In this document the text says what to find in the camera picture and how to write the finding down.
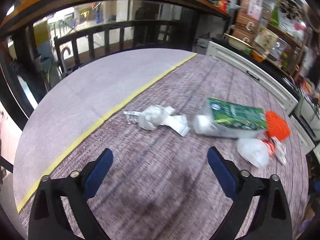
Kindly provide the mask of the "green milk carton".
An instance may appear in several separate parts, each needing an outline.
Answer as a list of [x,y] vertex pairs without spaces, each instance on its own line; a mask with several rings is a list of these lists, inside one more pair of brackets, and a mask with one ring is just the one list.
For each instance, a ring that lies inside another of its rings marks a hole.
[[255,138],[267,130],[267,122],[262,108],[206,98],[193,128],[196,134],[208,137]]

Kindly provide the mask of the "white plastic bag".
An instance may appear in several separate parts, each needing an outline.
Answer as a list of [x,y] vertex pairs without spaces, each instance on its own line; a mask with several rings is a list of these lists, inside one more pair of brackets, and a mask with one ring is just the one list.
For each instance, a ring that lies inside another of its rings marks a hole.
[[269,162],[269,152],[266,144],[256,138],[238,139],[237,152],[249,163],[257,168],[265,167]]

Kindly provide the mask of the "white paper trash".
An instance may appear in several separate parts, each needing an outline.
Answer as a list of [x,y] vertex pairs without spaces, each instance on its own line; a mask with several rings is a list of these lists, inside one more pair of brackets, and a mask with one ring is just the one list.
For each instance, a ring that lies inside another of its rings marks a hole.
[[137,124],[147,131],[154,131],[158,126],[168,126],[184,137],[190,131],[185,115],[175,115],[176,110],[171,106],[149,106],[142,112],[124,111],[129,124]]

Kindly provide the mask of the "white left desk drawer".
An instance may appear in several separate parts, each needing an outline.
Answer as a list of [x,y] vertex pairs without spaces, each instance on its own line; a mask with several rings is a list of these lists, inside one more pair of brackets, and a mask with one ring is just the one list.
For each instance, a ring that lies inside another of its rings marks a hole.
[[272,93],[287,114],[291,114],[298,105],[298,95],[289,86],[284,77],[274,69],[257,62],[249,55],[220,41],[210,41],[207,56],[224,61],[260,83]]

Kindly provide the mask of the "beige bowl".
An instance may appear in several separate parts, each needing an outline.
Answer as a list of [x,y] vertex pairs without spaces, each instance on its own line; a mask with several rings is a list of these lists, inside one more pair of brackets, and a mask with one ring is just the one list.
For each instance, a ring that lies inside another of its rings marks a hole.
[[229,35],[229,34],[227,34],[227,33],[224,33],[223,35],[224,35],[227,43],[228,43],[231,47],[233,47],[233,48],[235,48],[235,49],[237,49],[237,50],[246,51],[247,49],[250,49],[250,50],[252,49],[252,46],[251,46],[250,44],[242,41],[242,40],[239,39],[239,38],[236,38],[236,37],[234,37],[234,36],[232,36],[232,35]]

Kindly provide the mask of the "red patterned wrapper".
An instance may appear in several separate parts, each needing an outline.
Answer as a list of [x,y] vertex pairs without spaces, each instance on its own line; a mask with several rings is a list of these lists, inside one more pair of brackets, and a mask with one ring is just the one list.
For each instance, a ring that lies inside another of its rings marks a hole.
[[286,146],[277,137],[264,139],[263,143],[267,146],[270,157],[275,155],[282,165],[287,164]]

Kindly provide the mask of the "black wooden railing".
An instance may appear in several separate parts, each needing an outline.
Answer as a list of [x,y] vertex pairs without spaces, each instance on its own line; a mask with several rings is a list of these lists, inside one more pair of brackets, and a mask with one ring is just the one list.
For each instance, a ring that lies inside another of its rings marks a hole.
[[97,59],[144,48],[191,50],[185,25],[179,20],[131,20],[72,29],[55,37],[54,47],[62,77]]

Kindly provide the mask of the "red tin can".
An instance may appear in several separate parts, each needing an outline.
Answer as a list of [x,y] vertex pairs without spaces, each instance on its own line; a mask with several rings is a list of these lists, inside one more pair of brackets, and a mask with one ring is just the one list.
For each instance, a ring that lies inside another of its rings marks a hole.
[[217,0],[217,6],[221,11],[227,12],[229,7],[229,0]]

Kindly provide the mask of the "purple woven tablecloth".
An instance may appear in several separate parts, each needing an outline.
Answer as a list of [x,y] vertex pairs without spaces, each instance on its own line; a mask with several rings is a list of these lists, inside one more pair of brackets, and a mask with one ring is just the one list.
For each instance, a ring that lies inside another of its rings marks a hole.
[[183,50],[147,49],[94,61],[60,81],[23,129],[14,162],[14,196],[24,229],[42,176],[63,178],[105,148],[113,165],[94,198],[93,214],[112,239],[208,239],[231,207],[207,161],[215,146],[254,176],[277,174],[290,207],[292,232],[304,217],[308,168],[295,130],[285,140],[287,163],[272,158],[256,168],[238,154],[236,141],[169,127],[146,131],[124,111],[171,106],[192,122],[206,98],[276,112],[278,99],[238,68]]

